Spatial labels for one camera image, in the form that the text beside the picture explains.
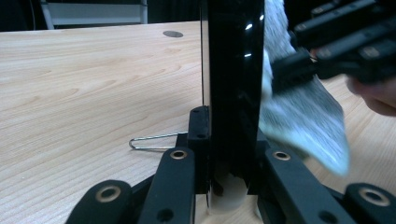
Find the finger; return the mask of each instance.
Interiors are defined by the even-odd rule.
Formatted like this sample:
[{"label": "finger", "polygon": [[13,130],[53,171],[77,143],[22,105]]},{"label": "finger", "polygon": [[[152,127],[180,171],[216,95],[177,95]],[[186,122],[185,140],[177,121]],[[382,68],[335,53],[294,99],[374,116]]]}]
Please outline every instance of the finger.
[{"label": "finger", "polygon": [[383,92],[384,85],[382,82],[377,82],[375,84],[362,84],[354,77],[349,77],[346,80],[346,86],[349,90],[358,95],[371,95],[371,96],[378,96]]},{"label": "finger", "polygon": [[384,115],[396,117],[396,107],[388,105],[384,102],[376,100],[374,98],[362,97],[367,106],[374,112]]},{"label": "finger", "polygon": [[396,93],[396,78],[379,81],[374,84],[362,84],[354,77],[346,81],[349,90],[358,95],[371,95],[374,97],[390,97]]},{"label": "finger", "polygon": [[311,57],[314,58],[314,59],[317,58],[317,52],[318,52],[318,49],[311,49],[309,51],[309,53],[311,54]]}]

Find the black metal arm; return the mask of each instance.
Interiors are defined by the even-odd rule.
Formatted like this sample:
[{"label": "black metal arm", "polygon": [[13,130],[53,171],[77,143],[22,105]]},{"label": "black metal arm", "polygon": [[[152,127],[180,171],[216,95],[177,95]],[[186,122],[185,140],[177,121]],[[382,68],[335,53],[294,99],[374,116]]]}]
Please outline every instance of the black metal arm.
[{"label": "black metal arm", "polygon": [[[208,108],[191,111],[189,133],[163,154],[155,176],[134,187],[107,180],[92,187],[66,223],[193,223],[195,194],[209,190]],[[396,223],[396,198],[369,184],[352,184],[345,195],[322,186],[292,150],[261,136],[255,163],[265,224]]]},{"label": "black metal arm", "polygon": [[395,2],[350,2],[317,7],[312,10],[314,19],[295,27],[292,42],[299,49],[273,62],[274,92],[305,83],[313,75],[327,79],[347,74],[363,83],[396,76]]}]

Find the hand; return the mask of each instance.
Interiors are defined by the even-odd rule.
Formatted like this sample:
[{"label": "hand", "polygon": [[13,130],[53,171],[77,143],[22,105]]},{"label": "hand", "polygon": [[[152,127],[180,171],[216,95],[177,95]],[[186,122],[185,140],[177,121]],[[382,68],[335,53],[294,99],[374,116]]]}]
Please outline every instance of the hand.
[{"label": "hand", "polygon": [[362,84],[350,77],[346,83],[349,90],[363,98],[376,113],[396,117],[396,77],[375,84]]}]

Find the wooden desk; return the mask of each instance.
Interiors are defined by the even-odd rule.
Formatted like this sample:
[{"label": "wooden desk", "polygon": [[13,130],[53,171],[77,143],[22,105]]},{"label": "wooden desk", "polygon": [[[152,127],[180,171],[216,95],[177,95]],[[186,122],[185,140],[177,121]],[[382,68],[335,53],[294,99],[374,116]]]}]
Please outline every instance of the wooden desk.
[{"label": "wooden desk", "polygon": [[[154,174],[161,153],[128,141],[187,130],[202,102],[199,38],[199,22],[0,34],[0,223],[63,223],[93,185]],[[396,119],[342,82],[326,86],[346,111],[350,174],[308,166],[338,190],[365,181],[396,194]],[[196,222],[260,223],[253,204],[208,217],[198,196]]]}]

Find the circular hole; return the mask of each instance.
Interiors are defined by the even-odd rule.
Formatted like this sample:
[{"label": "circular hole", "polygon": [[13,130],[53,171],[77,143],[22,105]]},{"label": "circular hole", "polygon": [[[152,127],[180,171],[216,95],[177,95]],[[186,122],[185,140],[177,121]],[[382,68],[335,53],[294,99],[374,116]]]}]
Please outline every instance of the circular hole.
[{"label": "circular hole", "polygon": [[319,212],[319,217],[324,223],[335,224],[338,223],[337,217],[328,211]]},{"label": "circular hole", "polygon": [[158,212],[157,214],[157,220],[160,222],[168,222],[173,218],[173,212],[170,209],[163,209]]},{"label": "circular hole", "polygon": [[121,189],[117,186],[110,185],[99,189],[96,192],[96,201],[99,203],[110,203],[116,200],[121,194]]},{"label": "circular hole", "polygon": [[183,150],[176,150],[171,153],[171,157],[175,160],[182,160],[187,157],[187,152]]},{"label": "circular hole", "polygon": [[273,156],[280,161],[288,161],[290,160],[290,155],[288,153],[282,151],[276,151],[273,153]]},{"label": "circular hole", "polygon": [[169,37],[176,37],[176,38],[183,36],[181,32],[177,32],[177,31],[164,31],[163,34]]},{"label": "circular hole", "polygon": [[111,195],[113,195],[115,193],[116,193],[116,191],[114,189],[106,189],[105,191],[102,192],[102,197],[108,198],[108,197],[111,197]]},{"label": "circular hole", "polygon": [[362,188],[359,190],[359,195],[367,202],[378,205],[378,206],[389,206],[390,201],[383,193],[375,190]]}]

